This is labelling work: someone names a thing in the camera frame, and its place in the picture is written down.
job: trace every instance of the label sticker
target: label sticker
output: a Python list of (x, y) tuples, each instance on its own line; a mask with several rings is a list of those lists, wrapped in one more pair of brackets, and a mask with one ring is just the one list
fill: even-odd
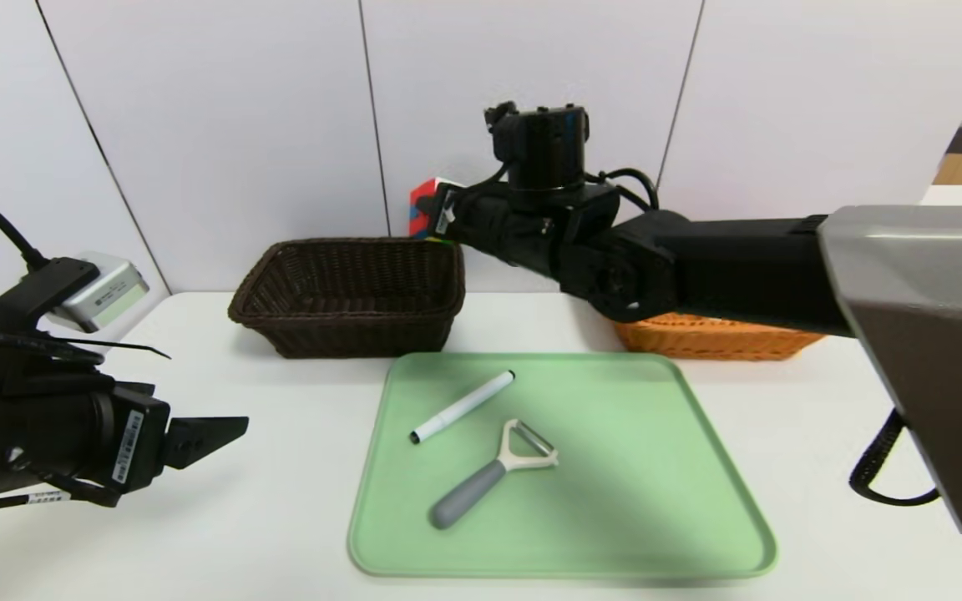
[(24, 502), (24, 505), (39, 505), (40, 503), (57, 503), (58, 501), (68, 501), (72, 498), (65, 491), (49, 491), (45, 493), (32, 493), (28, 495), (28, 500)]
[(129, 412), (129, 421), (125, 423), (125, 433), (121, 437), (121, 448), (118, 449), (118, 461), (114, 462), (114, 474), (111, 476), (115, 482), (124, 484), (129, 479), (129, 468), (133, 465), (133, 452), (136, 452), (136, 440), (140, 437), (142, 427), (144, 414), (136, 410)]

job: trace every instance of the orange wicker basket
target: orange wicker basket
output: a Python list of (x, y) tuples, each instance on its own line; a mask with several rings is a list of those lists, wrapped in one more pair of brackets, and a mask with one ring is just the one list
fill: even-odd
[(780, 361), (822, 338), (809, 331), (667, 313), (635, 323), (615, 323), (630, 351), (682, 359)]

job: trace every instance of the white marker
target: white marker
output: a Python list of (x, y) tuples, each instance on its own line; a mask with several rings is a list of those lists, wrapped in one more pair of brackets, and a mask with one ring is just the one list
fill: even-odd
[(425, 438), (431, 437), (447, 426), (451, 426), (452, 423), (455, 423), (455, 420), (473, 411), (473, 409), (480, 406), (481, 403), (493, 398), (496, 392), (507, 388), (507, 385), (512, 381), (514, 381), (514, 372), (511, 370), (507, 370), (499, 374), (499, 376), (493, 377), (492, 380), (486, 381), (477, 391), (470, 392), (469, 395), (463, 396), (462, 399), (452, 403), (446, 410), (434, 415), (428, 422), (423, 423), (419, 427), (415, 427), (415, 431), (411, 432), (411, 442), (417, 445), (418, 442), (424, 441)]

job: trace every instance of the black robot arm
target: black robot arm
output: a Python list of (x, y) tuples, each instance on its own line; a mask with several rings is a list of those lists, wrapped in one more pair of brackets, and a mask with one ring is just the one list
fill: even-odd
[(170, 419), (154, 385), (117, 381), (97, 369), (102, 355), (38, 331), (99, 268), (43, 259), (4, 229), (27, 247), (29, 273), (0, 296), (0, 494), (41, 482), (58, 491), (0, 497), (0, 509), (70, 498), (114, 507), (165, 465), (183, 469), (244, 434), (245, 417)]
[[(825, 216), (689, 221), (585, 172), (583, 108), (504, 103), (485, 119), (508, 182), (440, 185), (421, 203), (432, 237), (553, 278), (620, 322), (684, 311), (852, 335), (818, 244)], [(645, 212), (614, 225), (620, 198)]]

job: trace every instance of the brown wicker basket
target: brown wicker basket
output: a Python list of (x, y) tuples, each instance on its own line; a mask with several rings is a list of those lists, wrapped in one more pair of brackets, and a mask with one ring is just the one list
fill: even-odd
[(615, 323), (630, 351), (681, 359), (780, 361), (822, 338), (808, 331), (667, 313), (635, 323)]
[(443, 349), (465, 293), (458, 245), (294, 240), (262, 256), (229, 318), (286, 358), (398, 357)]

